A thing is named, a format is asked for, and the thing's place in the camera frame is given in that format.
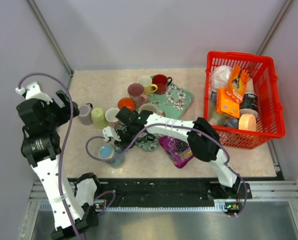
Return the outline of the orange mug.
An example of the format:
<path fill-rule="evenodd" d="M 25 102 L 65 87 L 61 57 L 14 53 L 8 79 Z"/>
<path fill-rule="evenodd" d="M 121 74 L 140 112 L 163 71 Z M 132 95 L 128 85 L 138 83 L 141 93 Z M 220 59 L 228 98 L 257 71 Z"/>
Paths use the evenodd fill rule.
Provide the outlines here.
<path fill-rule="evenodd" d="M 123 107 L 126 107 L 131 111 L 134 111 L 136 109 L 136 105 L 135 105 L 134 100 L 129 98 L 129 97 L 128 98 L 124 97 L 124 98 L 120 99 L 118 101 L 117 106 L 118 106 L 119 109 L 122 109 Z"/>

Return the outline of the pink cream mug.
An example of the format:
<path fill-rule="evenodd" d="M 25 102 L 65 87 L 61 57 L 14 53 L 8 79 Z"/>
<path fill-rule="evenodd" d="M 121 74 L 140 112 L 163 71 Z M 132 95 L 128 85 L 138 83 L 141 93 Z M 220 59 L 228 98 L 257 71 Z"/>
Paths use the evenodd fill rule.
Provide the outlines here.
<path fill-rule="evenodd" d="M 115 128 L 118 124 L 121 123 L 121 121 L 116 117 L 119 111 L 120 111 L 119 108 L 110 108 L 105 113 L 105 118 L 109 126 L 112 128 Z"/>

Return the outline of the cream green mug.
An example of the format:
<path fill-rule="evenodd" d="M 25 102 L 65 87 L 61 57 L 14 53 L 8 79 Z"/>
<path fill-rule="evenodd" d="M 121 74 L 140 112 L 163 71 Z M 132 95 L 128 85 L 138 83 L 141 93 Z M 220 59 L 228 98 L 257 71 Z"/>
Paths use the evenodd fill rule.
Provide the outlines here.
<path fill-rule="evenodd" d="M 151 115 L 151 114 L 158 114 L 158 109 L 154 104 L 145 103 L 140 108 L 138 113 L 140 115 Z"/>

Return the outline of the blue teal mug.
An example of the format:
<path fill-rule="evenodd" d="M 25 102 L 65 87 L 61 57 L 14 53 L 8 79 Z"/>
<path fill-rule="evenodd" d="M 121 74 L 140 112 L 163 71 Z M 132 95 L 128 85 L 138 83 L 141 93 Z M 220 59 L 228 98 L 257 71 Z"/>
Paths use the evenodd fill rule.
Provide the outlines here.
<path fill-rule="evenodd" d="M 125 162 L 125 156 L 117 157 L 121 153 L 122 150 L 119 147 L 111 144 L 105 144 L 100 148 L 98 155 L 102 160 L 105 160 L 105 162 L 112 168 L 116 169 L 122 167 Z"/>

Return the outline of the pink floral mug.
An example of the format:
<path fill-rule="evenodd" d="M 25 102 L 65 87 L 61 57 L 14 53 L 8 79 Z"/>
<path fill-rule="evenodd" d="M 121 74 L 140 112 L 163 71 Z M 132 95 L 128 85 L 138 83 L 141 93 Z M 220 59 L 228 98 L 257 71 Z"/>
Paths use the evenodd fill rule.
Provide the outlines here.
<path fill-rule="evenodd" d="M 127 92 L 129 97 L 135 102 L 136 109 L 139 109 L 143 104 L 149 103 L 149 96 L 145 94 L 144 87 L 141 84 L 131 84 Z"/>

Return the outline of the yellow mug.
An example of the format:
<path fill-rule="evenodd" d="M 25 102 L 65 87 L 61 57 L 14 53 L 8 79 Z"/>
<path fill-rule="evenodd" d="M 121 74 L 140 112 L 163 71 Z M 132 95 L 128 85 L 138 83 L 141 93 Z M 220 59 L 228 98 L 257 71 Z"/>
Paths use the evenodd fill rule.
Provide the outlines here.
<path fill-rule="evenodd" d="M 144 93 L 149 96 L 152 93 L 156 92 L 158 89 L 158 86 L 156 84 L 153 84 L 152 78 L 150 76 L 143 75 L 138 78 L 137 82 L 141 84 L 144 87 Z"/>

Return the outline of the red mug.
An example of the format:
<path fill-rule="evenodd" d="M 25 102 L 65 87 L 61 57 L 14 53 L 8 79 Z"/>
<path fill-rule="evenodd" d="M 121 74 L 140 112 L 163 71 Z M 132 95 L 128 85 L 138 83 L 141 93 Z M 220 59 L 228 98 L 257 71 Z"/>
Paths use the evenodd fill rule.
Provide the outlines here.
<path fill-rule="evenodd" d="M 168 86 L 172 83 L 172 77 L 166 77 L 163 74 L 153 76 L 152 83 L 157 86 L 155 94 L 162 95 L 167 91 Z"/>

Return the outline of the dark teal mug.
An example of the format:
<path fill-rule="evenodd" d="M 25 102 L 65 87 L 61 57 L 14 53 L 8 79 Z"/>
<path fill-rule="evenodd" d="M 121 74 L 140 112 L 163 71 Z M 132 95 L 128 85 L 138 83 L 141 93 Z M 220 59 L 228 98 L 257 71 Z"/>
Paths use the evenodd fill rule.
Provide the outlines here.
<path fill-rule="evenodd" d="M 143 138 L 142 138 L 142 141 L 143 143 L 147 143 L 147 142 L 152 142 L 156 139 L 156 137 L 153 135 L 153 134 L 150 134 L 148 133 L 147 135 L 145 135 Z"/>

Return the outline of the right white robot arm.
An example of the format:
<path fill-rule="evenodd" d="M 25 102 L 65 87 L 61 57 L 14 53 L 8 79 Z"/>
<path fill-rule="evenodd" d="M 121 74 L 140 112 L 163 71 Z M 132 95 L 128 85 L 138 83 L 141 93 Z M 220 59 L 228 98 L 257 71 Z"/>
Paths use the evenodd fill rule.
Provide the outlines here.
<path fill-rule="evenodd" d="M 126 107 L 118 111 L 116 118 L 122 122 L 122 128 L 113 129 L 112 138 L 122 149 L 131 147 L 144 132 L 173 137 L 187 143 L 195 158 L 209 164 L 226 197 L 235 197 L 241 190 L 241 184 L 245 184 L 229 165 L 230 156 L 220 143 L 220 136 L 204 118 L 183 121 L 149 110 L 138 113 Z"/>

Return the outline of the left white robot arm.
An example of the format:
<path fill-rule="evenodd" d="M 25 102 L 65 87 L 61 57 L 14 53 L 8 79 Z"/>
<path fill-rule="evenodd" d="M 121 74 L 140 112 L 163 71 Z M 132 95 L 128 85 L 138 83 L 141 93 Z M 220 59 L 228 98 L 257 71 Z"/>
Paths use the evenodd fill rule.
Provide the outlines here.
<path fill-rule="evenodd" d="M 51 205 L 55 227 L 51 238 L 68 240 L 75 236 L 75 230 L 81 234 L 98 225 L 94 199 L 102 194 L 102 186 L 93 173 L 79 177 L 73 191 L 59 166 L 61 148 L 56 129 L 67 123 L 71 115 L 79 115 L 78 105 L 70 103 L 62 90 L 56 95 L 63 107 L 37 86 L 28 90 L 18 88 L 16 92 L 25 98 L 16 107 L 24 123 L 21 154 L 39 177 Z"/>

